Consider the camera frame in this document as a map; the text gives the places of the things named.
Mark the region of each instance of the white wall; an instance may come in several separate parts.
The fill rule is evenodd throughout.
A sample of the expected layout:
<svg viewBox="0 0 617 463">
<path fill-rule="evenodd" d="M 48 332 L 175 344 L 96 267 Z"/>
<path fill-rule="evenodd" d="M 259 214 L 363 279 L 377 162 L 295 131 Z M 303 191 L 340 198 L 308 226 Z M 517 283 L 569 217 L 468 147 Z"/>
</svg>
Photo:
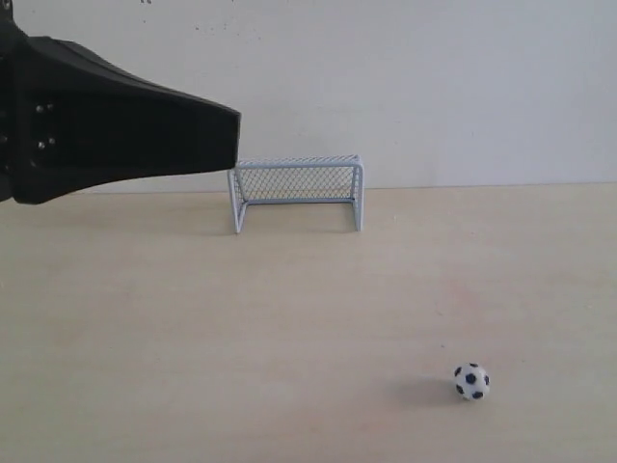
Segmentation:
<svg viewBox="0 0 617 463">
<path fill-rule="evenodd" d="M 617 180 L 615 0 L 150 1 L 15 0 L 15 15 L 240 110 L 245 158 L 357 153 L 370 187 Z"/>
</svg>

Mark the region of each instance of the miniature soccer goal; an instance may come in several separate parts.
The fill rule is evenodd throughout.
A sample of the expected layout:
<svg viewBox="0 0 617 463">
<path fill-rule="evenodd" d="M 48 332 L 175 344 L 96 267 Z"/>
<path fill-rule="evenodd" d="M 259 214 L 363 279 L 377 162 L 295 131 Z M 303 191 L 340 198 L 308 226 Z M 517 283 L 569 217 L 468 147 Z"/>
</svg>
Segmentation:
<svg viewBox="0 0 617 463">
<path fill-rule="evenodd" d="M 362 230 L 364 168 L 359 156 L 242 160 L 228 171 L 236 233 L 254 204 L 338 204 L 354 209 Z"/>
</svg>

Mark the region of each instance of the black plastic part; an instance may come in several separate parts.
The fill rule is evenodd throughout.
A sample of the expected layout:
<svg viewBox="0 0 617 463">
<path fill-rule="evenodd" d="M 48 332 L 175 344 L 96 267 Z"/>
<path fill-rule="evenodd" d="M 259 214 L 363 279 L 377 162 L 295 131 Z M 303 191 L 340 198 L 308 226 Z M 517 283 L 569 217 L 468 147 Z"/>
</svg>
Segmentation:
<svg viewBox="0 0 617 463">
<path fill-rule="evenodd" d="M 0 17 L 0 201 L 42 204 L 140 177 L 231 169 L 241 115 Z"/>
</svg>

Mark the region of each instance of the table surface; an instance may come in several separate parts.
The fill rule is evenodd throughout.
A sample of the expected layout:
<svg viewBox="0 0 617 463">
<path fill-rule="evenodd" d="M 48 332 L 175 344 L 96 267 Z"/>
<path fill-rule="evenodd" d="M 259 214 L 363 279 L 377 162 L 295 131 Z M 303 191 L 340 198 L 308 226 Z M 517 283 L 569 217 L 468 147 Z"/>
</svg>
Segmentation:
<svg viewBox="0 0 617 463">
<path fill-rule="evenodd" d="M 616 198 L 0 204 L 0 461 L 617 461 Z"/>
</svg>

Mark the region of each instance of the black and white ball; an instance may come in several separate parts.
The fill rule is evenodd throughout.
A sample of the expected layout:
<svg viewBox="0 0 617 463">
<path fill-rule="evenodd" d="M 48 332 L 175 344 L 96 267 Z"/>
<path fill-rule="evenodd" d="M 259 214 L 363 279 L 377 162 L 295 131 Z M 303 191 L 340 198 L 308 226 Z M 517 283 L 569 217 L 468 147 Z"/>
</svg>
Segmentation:
<svg viewBox="0 0 617 463">
<path fill-rule="evenodd" d="M 463 364 L 454 370 L 456 391 L 465 400 L 479 400 L 491 390 L 486 370 L 478 364 Z"/>
</svg>

